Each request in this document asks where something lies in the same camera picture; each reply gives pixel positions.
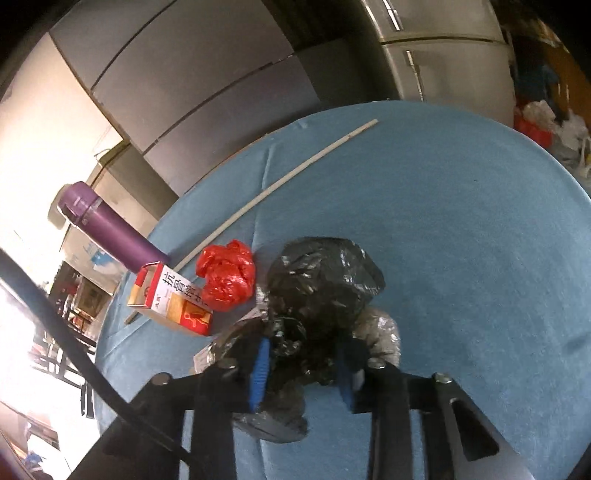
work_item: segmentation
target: cardboard box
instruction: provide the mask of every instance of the cardboard box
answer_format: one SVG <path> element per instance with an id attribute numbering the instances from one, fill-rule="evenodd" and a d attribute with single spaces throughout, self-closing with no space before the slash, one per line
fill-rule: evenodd
<path id="1" fill-rule="evenodd" d="M 201 300 L 201 289 L 161 262 L 141 268 L 127 305 L 166 327 L 209 333 L 212 311 Z"/>

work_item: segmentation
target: black cable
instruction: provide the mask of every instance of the black cable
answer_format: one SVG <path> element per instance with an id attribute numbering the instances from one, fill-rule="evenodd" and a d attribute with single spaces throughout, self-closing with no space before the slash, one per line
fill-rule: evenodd
<path id="1" fill-rule="evenodd" d="M 86 355 L 78 341 L 70 334 L 70 329 L 55 312 L 41 290 L 6 252 L 0 249 L 0 279 L 31 309 L 47 331 L 64 350 L 67 357 L 86 381 L 95 389 L 105 403 L 131 427 L 139 430 L 153 441 L 175 453 L 179 459 L 191 467 L 197 466 L 194 458 L 181 445 L 165 433 L 140 417 L 135 410 L 115 391 Z"/>

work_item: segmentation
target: purple bottle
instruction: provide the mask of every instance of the purple bottle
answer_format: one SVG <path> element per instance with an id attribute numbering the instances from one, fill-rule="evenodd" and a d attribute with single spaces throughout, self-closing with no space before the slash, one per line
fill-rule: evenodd
<path id="1" fill-rule="evenodd" d="M 72 225 L 133 273 L 146 263 L 170 262 L 168 255 L 148 242 L 83 181 L 64 191 L 58 207 Z"/>

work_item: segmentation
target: blue tablecloth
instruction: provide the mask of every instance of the blue tablecloth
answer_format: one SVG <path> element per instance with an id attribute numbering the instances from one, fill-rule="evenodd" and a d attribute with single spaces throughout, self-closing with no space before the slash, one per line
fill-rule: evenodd
<path id="1" fill-rule="evenodd" d="M 379 124 L 309 167 L 216 241 L 252 246 L 258 280 L 289 240 L 350 238 L 384 272 L 374 305 L 398 322 L 401 368 L 458 380 L 538 480 L 565 478 L 591 440 L 591 202 L 544 150 L 453 109 L 377 102 L 317 113 L 217 168 L 151 240 L 180 260 L 261 190 L 365 122 Z M 182 272 L 194 278 L 194 264 Z M 208 341 L 129 313 L 126 278 L 96 363 L 127 399 L 155 373 L 186 375 Z M 215 328 L 250 306 L 216 314 Z M 113 419 L 103 404 L 104 430 Z M 307 390 L 310 434 L 274 445 L 236 434 L 241 480 L 364 478 L 367 416 L 334 388 Z"/>

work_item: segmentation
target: screw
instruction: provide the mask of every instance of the screw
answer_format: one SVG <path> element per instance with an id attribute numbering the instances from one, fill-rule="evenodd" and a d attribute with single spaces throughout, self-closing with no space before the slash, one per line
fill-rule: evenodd
<path id="1" fill-rule="evenodd" d="M 235 358 L 221 358 L 217 361 L 217 367 L 224 370 L 232 370 L 238 366 L 238 361 Z"/>
<path id="2" fill-rule="evenodd" d="M 447 384 L 447 383 L 452 383 L 452 378 L 449 376 L 449 374 L 434 374 L 433 378 L 435 379 L 435 381 L 437 383 L 443 383 L 443 384 Z"/>
<path id="3" fill-rule="evenodd" d="M 386 366 L 386 362 L 383 358 L 372 357 L 368 360 L 368 367 L 370 368 L 384 368 Z"/>
<path id="4" fill-rule="evenodd" d="M 152 377 L 151 382 L 153 385 L 158 385 L 159 387 L 161 387 L 162 385 L 167 385 L 172 379 L 173 376 L 171 374 L 168 374 L 166 372 L 160 372 L 159 374 L 155 374 Z"/>

